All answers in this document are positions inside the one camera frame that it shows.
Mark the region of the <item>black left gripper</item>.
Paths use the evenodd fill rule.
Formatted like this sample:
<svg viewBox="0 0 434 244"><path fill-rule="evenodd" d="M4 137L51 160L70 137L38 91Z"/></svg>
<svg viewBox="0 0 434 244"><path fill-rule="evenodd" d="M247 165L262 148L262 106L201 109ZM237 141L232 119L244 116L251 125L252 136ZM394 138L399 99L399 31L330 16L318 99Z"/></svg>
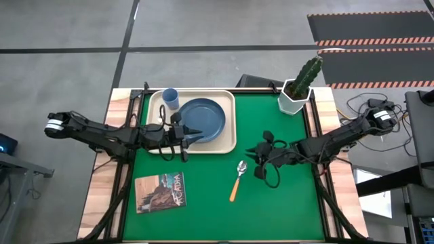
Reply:
<svg viewBox="0 0 434 244"><path fill-rule="evenodd" d="M188 152L186 151L189 144L188 143L195 143L196 141L203 138L203 136L187 136L184 138L184 135L191 135L191 134L200 134L201 130L192 129L190 127L187 127L186 125L180 125L179 122L182 120L180 113L174 113L170 117L170 128L168 131L169 136L169 146L172 153L172 157L175 155L175 146L180 147L180 158L182 162L187 162L189 159Z"/></svg>

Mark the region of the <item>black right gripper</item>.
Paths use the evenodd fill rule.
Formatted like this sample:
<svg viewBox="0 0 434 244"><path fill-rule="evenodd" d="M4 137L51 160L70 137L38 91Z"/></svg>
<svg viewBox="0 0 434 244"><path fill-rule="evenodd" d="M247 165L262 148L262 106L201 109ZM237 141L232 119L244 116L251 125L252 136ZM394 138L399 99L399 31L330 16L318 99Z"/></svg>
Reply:
<svg viewBox="0 0 434 244"><path fill-rule="evenodd" d="M255 167L254 176L259 179L266 178L266 161L270 158L272 150L277 148L276 145L281 143L281 140L276 140L270 131L264 131L262 137L264 142L260 142L256 147L245 150L248 153L255 153L255 155L250 155L250 158L258 164Z"/></svg>

